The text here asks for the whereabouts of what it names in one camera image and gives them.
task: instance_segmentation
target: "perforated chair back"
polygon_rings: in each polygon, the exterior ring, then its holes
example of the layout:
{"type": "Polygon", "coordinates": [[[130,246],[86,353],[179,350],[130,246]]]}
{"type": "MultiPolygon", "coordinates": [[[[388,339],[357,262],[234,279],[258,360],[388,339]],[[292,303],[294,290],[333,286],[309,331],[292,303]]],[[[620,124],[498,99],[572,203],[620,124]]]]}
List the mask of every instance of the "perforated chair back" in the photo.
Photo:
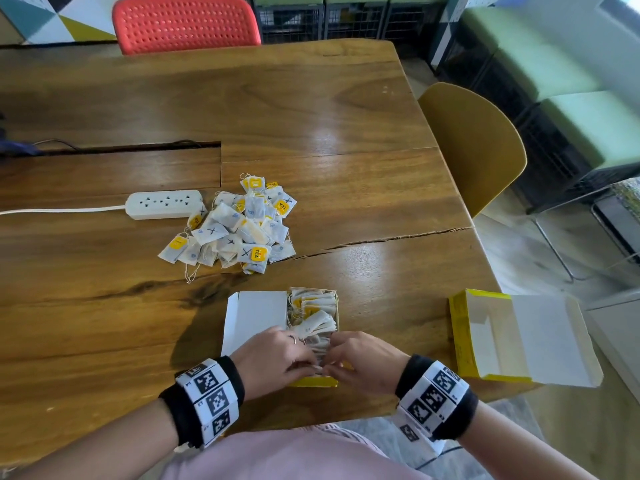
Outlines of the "perforated chair back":
{"type": "Polygon", "coordinates": [[[118,0],[112,17],[124,55],[260,45],[244,0],[118,0]]]}
{"type": "Polygon", "coordinates": [[[462,200],[475,217],[526,167],[520,135],[494,104],[453,84],[437,82],[418,103],[462,200]]]}

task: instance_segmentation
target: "white power strip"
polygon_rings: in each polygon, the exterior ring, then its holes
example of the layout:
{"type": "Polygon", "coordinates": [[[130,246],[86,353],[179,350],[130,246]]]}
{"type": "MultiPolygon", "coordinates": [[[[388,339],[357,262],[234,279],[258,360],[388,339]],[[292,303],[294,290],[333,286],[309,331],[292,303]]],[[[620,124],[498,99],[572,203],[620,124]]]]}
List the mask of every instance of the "white power strip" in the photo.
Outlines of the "white power strip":
{"type": "Polygon", "coordinates": [[[125,212],[135,220],[189,217],[202,208],[202,195],[197,190],[136,192],[124,204],[125,212]]]}
{"type": "Polygon", "coordinates": [[[174,217],[190,217],[202,209],[202,195],[197,190],[169,190],[164,192],[138,192],[131,194],[124,205],[110,207],[91,207],[87,209],[15,209],[3,210],[6,214],[23,214],[41,212],[46,214],[66,214],[70,212],[106,212],[124,209],[129,217],[142,219],[172,219],[174,217]]]}

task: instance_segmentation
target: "wristband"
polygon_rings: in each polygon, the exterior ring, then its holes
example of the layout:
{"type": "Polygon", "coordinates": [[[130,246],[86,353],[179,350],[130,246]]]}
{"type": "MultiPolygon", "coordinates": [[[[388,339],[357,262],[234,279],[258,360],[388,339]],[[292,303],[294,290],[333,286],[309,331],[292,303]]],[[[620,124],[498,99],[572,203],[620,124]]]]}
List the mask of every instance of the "wristband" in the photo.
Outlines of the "wristband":
{"type": "Polygon", "coordinates": [[[398,421],[407,422],[407,429],[413,426],[430,440],[459,438],[471,423],[478,404],[466,381],[441,362],[416,355],[407,364],[396,394],[403,395],[397,407],[397,417],[401,418],[398,421]],[[415,382],[406,390],[409,380],[415,382]]]}
{"type": "Polygon", "coordinates": [[[223,356],[181,373],[159,397],[171,412],[179,444],[207,447],[238,419],[244,385],[233,361],[223,356]]]}

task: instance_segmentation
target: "wooden table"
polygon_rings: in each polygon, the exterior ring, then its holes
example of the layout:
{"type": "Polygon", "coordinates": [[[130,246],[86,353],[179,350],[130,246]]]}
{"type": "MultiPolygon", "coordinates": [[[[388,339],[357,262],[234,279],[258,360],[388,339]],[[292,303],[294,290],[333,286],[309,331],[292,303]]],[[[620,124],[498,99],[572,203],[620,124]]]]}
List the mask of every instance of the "wooden table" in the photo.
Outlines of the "wooden table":
{"type": "MultiPolygon", "coordinates": [[[[25,463],[153,400],[221,347],[227,297],[336,289],[343,330],[454,367],[447,297],[498,290],[390,43],[336,40],[9,71],[12,139],[84,148],[189,138],[219,148],[9,161],[0,207],[117,205],[140,190],[240,192],[277,180],[297,256],[263,276],[156,254],[178,219],[122,211],[0,217],[0,465],[25,463]]],[[[475,381],[484,400],[529,386],[475,381]]],[[[393,397],[288,388],[243,406],[236,431],[383,415],[393,397]]]]}

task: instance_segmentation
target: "hand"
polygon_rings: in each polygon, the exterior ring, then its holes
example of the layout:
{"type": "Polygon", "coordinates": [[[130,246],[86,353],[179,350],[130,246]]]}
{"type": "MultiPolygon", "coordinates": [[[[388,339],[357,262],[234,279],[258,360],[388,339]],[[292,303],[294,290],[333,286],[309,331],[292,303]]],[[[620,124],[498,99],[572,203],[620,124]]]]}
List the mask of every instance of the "hand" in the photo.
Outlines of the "hand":
{"type": "Polygon", "coordinates": [[[394,394],[409,355],[363,331],[337,331],[331,335],[323,372],[356,389],[394,394]],[[342,362],[353,366],[347,369],[342,362]]]}
{"type": "Polygon", "coordinates": [[[316,364],[313,351],[295,333],[277,326],[252,336],[230,358],[242,379],[245,401],[316,373],[310,367],[316,364]]]}

